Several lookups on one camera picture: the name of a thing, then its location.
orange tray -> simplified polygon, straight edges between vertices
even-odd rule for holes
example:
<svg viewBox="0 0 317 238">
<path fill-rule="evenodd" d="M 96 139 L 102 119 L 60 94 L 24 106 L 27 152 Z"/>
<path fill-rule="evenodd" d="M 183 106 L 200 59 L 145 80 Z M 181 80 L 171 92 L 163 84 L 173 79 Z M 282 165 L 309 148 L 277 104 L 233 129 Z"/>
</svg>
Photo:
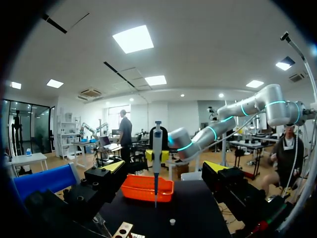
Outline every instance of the orange tray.
<svg viewBox="0 0 317 238">
<path fill-rule="evenodd" d="M 174 193 L 174 181 L 158 178 L 158 202 L 170 202 Z M 154 177 L 128 175 L 121 186 L 123 196 L 143 200 L 155 201 Z"/>
</svg>

square ceiling light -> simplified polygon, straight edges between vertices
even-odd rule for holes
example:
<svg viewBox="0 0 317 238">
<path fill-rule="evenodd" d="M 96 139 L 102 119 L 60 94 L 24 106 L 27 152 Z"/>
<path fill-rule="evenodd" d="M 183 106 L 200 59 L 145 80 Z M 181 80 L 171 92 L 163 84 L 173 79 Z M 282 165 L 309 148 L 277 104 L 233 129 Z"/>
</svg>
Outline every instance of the square ceiling light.
<svg viewBox="0 0 317 238">
<path fill-rule="evenodd" d="M 48 83 L 47 86 L 53 87 L 53 88 L 59 88 L 61 85 L 63 85 L 64 83 L 56 81 L 54 79 L 51 79 Z"/>
<path fill-rule="evenodd" d="M 10 86 L 12 88 L 21 89 L 22 84 L 21 83 L 16 83 L 16 82 L 11 82 Z"/>
<path fill-rule="evenodd" d="M 286 71 L 290 67 L 292 67 L 293 64 L 295 64 L 295 62 L 290 57 L 287 56 L 285 59 L 283 59 L 282 61 L 278 62 L 275 66 L 277 66 L 280 69 Z"/>
<path fill-rule="evenodd" d="M 250 83 L 248 83 L 246 86 L 250 87 L 250 88 L 258 88 L 260 87 L 262 84 L 264 84 L 261 81 L 257 81 L 257 80 L 252 80 Z"/>
<path fill-rule="evenodd" d="M 167 84 L 164 75 L 153 76 L 153 77 L 147 77 L 147 78 L 144 78 L 144 79 L 147 81 L 147 83 L 148 83 L 150 86 Z"/>
<path fill-rule="evenodd" d="M 112 37 L 126 54 L 154 47 L 146 25 L 122 31 Z"/>
</svg>

person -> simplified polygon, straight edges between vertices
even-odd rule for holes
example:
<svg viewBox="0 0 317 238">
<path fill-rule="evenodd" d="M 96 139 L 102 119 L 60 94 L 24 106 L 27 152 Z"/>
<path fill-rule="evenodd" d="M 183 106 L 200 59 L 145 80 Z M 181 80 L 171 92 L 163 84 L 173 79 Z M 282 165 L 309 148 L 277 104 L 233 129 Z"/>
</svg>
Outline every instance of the person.
<svg viewBox="0 0 317 238">
<path fill-rule="evenodd" d="M 286 187 L 292 172 L 295 153 L 296 153 L 296 135 L 294 134 L 295 126 L 286 126 L 285 135 L 276 143 L 272 150 L 269 162 L 277 161 L 277 170 L 263 178 L 261 187 L 268 195 L 270 184 L 279 183 L 280 186 Z M 297 159 L 294 167 L 289 186 L 292 186 L 301 174 L 301 168 L 304 161 L 304 144 L 298 138 Z"/>
<path fill-rule="evenodd" d="M 120 111 L 120 116 L 122 118 L 119 132 L 120 137 L 118 139 L 118 144 L 121 144 L 121 158 L 126 162 L 130 163 L 130 145 L 132 143 L 131 132 L 132 123 L 126 116 L 127 112 L 125 110 Z"/>
</svg>

ceiling air vent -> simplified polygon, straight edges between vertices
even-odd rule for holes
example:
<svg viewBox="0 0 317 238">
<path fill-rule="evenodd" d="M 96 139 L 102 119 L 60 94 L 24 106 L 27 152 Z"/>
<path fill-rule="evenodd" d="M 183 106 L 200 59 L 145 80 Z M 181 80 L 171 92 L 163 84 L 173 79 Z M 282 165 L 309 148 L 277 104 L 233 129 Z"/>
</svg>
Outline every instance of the ceiling air vent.
<svg viewBox="0 0 317 238">
<path fill-rule="evenodd" d="M 77 96 L 77 98 L 78 98 L 78 99 L 80 99 L 80 100 L 85 100 L 85 101 L 88 101 L 88 99 L 87 99 L 87 98 L 84 98 L 84 97 L 81 97 L 81 96 Z"/>
<path fill-rule="evenodd" d="M 86 97 L 90 97 L 90 98 L 95 98 L 95 97 L 102 95 L 102 93 L 100 91 L 98 91 L 97 89 L 94 89 L 94 88 L 86 89 L 86 90 L 80 92 L 80 94 L 85 95 Z"/>
<path fill-rule="evenodd" d="M 306 75 L 305 72 L 296 73 L 296 74 L 290 76 L 289 79 L 290 79 L 292 82 L 296 83 L 296 82 L 302 80 L 303 78 L 305 78 L 305 75 Z"/>
</svg>

blue chair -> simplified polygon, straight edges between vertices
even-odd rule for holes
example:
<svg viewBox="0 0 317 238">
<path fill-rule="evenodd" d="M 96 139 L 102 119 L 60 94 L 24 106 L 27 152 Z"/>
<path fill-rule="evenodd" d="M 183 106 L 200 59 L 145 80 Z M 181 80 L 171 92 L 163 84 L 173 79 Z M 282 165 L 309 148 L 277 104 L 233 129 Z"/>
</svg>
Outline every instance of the blue chair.
<svg viewBox="0 0 317 238">
<path fill-rule="evenodd" d="M 32 175 L 21 176 L 13 179 L 15 192 L 24 202 L 25 198 L 35 191 L 52 192 L 61 191 L 69 186 L 80 183 L 73 162 L 54 169 L 45 170 Z"/>
</svg>

